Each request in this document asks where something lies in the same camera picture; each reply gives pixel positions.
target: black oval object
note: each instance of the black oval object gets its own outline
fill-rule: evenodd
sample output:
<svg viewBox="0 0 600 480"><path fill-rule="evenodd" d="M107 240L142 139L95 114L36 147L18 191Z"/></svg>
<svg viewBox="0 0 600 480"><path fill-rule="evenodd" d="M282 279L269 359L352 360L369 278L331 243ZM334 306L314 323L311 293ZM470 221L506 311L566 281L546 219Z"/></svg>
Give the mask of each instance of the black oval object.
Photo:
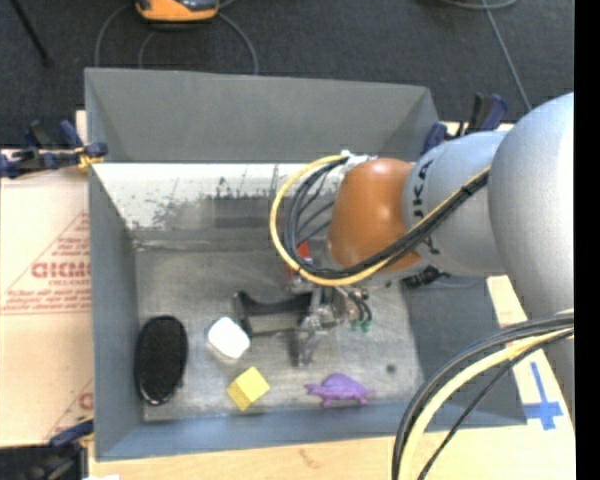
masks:
<svg viewBox="0 0 600 480"><path fill-rule="evenodd" d="M175 392L187 363L187 333L173 316L158 316L140 330L133 371L140 396L160 405Z"/></svg>

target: cardboard sheet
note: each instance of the cardboard sheet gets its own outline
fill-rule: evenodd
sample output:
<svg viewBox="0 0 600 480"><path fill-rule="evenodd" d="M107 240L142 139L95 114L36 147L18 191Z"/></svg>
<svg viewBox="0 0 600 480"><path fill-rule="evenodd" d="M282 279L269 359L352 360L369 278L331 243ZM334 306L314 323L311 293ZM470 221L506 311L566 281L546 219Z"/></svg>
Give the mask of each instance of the cardboard sheet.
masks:
<svg viewBox="0 0 600 480"><path fill-rule="evenodd" d="M87 177L0 184L0 448L43 444L93 410Z"/></svg>

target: white cube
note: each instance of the white cube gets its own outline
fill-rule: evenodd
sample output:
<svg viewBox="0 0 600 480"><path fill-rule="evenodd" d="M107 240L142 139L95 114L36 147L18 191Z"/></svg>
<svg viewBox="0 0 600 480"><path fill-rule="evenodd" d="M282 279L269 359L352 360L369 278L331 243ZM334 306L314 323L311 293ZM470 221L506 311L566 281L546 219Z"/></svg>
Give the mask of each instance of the white cube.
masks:
<svg viewBox="0 0 600 480"><path fill-rule="evenodd" d="M238 359L251 345L247 333L227 316L211 326L207 339L218 352L231 359Z"/></svg>

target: black wire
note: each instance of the black wire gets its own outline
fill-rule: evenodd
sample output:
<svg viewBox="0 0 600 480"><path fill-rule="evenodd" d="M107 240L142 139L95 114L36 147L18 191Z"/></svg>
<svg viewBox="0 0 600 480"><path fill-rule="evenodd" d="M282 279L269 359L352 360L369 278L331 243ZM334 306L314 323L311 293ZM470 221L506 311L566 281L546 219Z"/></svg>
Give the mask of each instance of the black wire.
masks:
<svg viewBox="0 0 600 480"><path fill-rule="evenodd" d="M422 471L420 471L417 480L425 479L425 477L431 470L431 467L433 466L434 462L437 460L437 458L440 456L440 454L446 448L446 446L451 442L453 437L458 432L460 426L462 426L467 417L473 412L473 410L478 406L478 404L491 392L491 390L498 384L498 381L500 381L500 379L504 377L506 373L510 372L514 366L516 366L518 363L526 359L534 352L537 352L540 349L544 350L549 345L564 340L570 336L573 336L573 331L565 331L563 334L555 336L554 338L547 340L547 342L545 343L538 343L537 345L534 345L533 347L522 352L518 357L509 360L507 364L503 365L498 371L498 373L496 373L496 375L491 379L491 381L489 381L489 383L482 388L482 390L474 397L474 399L471 400L471 402L467 405L462 414L458 417L456 422L451 426L451 428L449 429L449 433L440 443L433 455L429 458Z"/></svg>
<svg viewBox="0 0 600 480"><path fill-rule="evenodd" d="M303 184L300 186L300 188L292 198L291 206L288 209L287 218L285 219L283 230L282 243L287 253L299 265L301 265L303 270L326 279L341 279L344 277L355 275L364 270L367 270L373 265L376 265L380 261L385 261L387 259L389 259L389 262L387 264L387 266L389 266L401 259L402 257L406 256L410 252L413 252L415 248L418 245L420 245L420 243L422 243L435 229L437 229L451 215L451 213L453 213L475 192L484 187L489 179L489 170L487 169L480 176L473 179L470 183L467 183L460 187L460 189L452 197L445 201L439 208L430 213L425 224L418 226L416 230L409 231L406 235L399 238L393 244L370 256L369 258L350 267L336 270L332 268L317 267L315 265L311 265L307 262L304 262L301 258L298 257L297 252L294 250L294 212L296 211L295 206L297 204L302 204L302 201L306 197L306 193L309 191L311 184L315 183L317 179L319 179L319 175L322 173L322 170L327 168L333 169L340 163L342 163L341 160L338 161L338 163L332 163L323 166L321 169L315 171L303 182Z"/></svg>
<svg viewBox="0 0 600 480"><path fill-rule="evenodd" d="M561 314L510 325L491 334L484 340L474 343L444 364L411 399L400 421L393 448L392 479L398 480L400 459L404 451L406 437L411 431L413 423L421 413L423 407L426 406L431 395L439 389L444 379L448 378L459 365L512 341L539 336L548 332L560 331L572 327L573 323L573 314Z"/></svg>
<svg viewBox="0 0 600 480"><path fill-rule="evenodd" d="M320 215L326 212L329 208L331 208L335 204L335 201L329 201L325 205L318 208L315 212L313 212L307 219L297 227L296 234L300 233L303 229L305 229L309 224L311 224L315 219L317 219Z"/></svg>
<svg viewBox="0 0 600 480"><path fill-rule="evenodd" d="M298 249L298 247L300 247L307 240L309 240L310 238L313 238L318 233L320 233L320 231L324 230L329 224L331 224L330 220L327 221L327 222L324 222L324 223L320 224L316 229L310 231L309 233L307 233L306 235L304 235L302 238L299 238L298 241L296 242L296 245L295 245L296 250Z"/></svg>

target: blue tape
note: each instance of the blue tape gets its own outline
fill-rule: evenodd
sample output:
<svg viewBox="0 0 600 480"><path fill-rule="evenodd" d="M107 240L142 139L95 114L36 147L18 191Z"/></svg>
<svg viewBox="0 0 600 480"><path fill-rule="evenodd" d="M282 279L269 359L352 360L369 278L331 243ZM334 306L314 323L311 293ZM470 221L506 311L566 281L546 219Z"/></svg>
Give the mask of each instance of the blue tape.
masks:
<svg viewBox="0 0 600 480"><path fill-rule="evenodd" d="M542 385L542 379L540 378L540 372L538 371L538 365L535 362L531 363L531 371L540 393L540 403L537 404L522 404L522 410L524 411L527 419L538 418L542 424L543 430L553 430L556 428L556 424L553 419L557 416L562 416L563 412L558 402L549 402L547 400L547 394L544 391Z"/></svg>

